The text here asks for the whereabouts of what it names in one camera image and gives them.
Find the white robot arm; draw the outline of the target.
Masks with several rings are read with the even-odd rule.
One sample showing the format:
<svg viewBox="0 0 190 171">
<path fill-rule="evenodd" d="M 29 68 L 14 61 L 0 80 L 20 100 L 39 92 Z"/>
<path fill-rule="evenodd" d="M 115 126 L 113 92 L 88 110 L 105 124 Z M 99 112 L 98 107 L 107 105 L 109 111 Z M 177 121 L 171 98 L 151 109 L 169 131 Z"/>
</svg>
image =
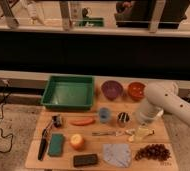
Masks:
<svg viewBox="0 0 190 171">
<path fill-rule="evenodd" d="M 190 127 L 190 103 L 181 99 L 178 91 L 178 85 L 173 81 L 149 83 L 135 111 L 136 120 L 142 125 L 150 124 L 168 112 Z"/>
</svg>

